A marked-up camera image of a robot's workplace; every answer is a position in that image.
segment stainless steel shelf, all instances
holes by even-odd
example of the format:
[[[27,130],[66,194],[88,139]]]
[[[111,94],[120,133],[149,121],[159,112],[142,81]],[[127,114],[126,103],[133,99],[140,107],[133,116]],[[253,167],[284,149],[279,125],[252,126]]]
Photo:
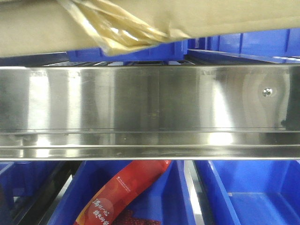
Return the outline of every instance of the stainless steel shelf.
[[[300,66],[0,67],[0,159],[300,158]]]

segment plastic bag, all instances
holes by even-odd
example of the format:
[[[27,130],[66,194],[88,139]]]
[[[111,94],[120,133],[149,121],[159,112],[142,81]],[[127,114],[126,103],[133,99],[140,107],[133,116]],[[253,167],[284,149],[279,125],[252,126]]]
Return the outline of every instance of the plastic bag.
[[[169,38],[107,0],[58,0],[107,55],[134,52]]]

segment metal bar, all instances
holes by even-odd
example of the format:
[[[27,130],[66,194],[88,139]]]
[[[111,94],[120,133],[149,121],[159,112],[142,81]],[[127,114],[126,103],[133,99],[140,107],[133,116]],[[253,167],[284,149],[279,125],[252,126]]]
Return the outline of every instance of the metal bar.
[[[199,177],[194,162],[186,160],[184,171],[188,186],[188,193],[192,204],[196,225],[214,225],[210,204],[205,188]]]
[[[38,225],[70,175],[69,163],[61,163],[41,189],[19,211],[14,218],[14,224]]]
[[[56,52],[47,54],[0,58],[0,66],[36,67],[53,63],[65,62],[68,60],[69,58],[66,52]]]
[[[0,68],[0,159],[300,158],[300,66]]]

